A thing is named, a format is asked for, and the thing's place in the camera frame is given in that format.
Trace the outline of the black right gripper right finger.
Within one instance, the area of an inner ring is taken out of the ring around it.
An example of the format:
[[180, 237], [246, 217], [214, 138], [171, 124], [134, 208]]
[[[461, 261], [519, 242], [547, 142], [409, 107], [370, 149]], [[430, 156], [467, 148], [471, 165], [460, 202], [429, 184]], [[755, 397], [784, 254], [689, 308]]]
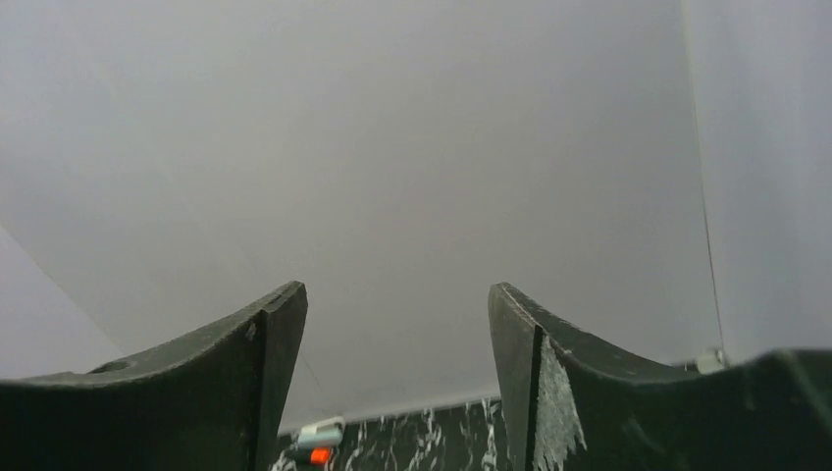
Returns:
[[831, 353], [777, 349], [702, 374], [646, 359], [508, 284], [488, 312], [517, 470], [827, 470]]

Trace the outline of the black orange marker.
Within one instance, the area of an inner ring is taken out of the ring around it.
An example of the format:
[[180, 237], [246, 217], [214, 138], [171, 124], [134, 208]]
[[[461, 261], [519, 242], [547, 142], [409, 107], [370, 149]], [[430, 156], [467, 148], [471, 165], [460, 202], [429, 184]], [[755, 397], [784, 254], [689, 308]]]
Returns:
[[331, 447], [294, 448], [290, 458], [298, 470], [321, 470], [330, 462], [332, 451]]

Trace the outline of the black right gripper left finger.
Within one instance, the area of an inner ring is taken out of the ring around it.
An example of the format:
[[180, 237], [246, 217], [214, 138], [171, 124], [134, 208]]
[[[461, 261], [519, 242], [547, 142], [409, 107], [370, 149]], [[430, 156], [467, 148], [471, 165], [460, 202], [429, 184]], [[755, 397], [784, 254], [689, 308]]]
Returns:
[[305, 285], [87, 373], [1, 384], [5, 470], [268, 470], [304, 332]]

